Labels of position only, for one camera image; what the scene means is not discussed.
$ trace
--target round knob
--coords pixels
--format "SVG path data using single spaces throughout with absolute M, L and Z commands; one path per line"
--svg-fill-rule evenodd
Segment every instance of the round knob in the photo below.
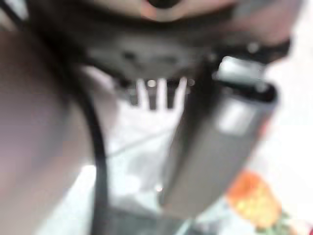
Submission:
M 152 6 L 166 9 L 175 6 L 180 0 L 147 0 Z

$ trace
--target orange object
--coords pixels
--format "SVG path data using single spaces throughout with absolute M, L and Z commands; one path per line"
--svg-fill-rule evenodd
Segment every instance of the orange object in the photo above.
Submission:
M 243 172 L 226 194 L 230 206 L 256 227 L 272 227 L 280 218 L 281 205 L 269 186 L 253 172 Z

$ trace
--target skin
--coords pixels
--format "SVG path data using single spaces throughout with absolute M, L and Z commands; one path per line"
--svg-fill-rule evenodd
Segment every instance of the skin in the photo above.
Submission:
M 33 235 L 92 161 L 89 132 L 80 109 L 17 32 L 0 31 L 0 71 L 1 231 Z M 98 81 L 85 86 L 93 87 L 107 132 L 115 97 Z

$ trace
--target black cord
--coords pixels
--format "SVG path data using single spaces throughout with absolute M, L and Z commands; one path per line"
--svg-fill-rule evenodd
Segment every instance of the black cord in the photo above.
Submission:
M 0 0 L 0 8 L 7 14 L 7 16 L 19 29 L 22 31 L 31 31 L 25 26 L 23 20 L 19 18 L 19 16 L 8 6 L 4 0 Z M 43 43 L 38 39 L 36 39 L 36 41 L 41 44 Z M 57 65 L 57 75 L 59 75 L 59 82 L 63 88 L 75 98 L 81 107 L 86 118 L 89 133 L 93 143 L 96 180 L 90 235 L 105 235 L 107 234 L 108 227 L 108 187 L 106 153 L 100 122 L 96 115 L 93 101 L 89 94 L 83 89 L 81 84 L 78 82 L 78 79 L 75 79 L 74 75 L 70 72 L 70 69 L 65 69 L 64 67 L 59 66 L 59 64 L 63 64 L 61 58 L 59 58 L 59 63 Z

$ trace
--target white surface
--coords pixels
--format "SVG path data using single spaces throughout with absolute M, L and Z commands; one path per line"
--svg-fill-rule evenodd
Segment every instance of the white surface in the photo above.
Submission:
M 291 55 L 268 77 L 281 92 L 280 109 L 252 165 L 270 182 L 283 207 L 313 224 L 313 1 L 294 31 Z

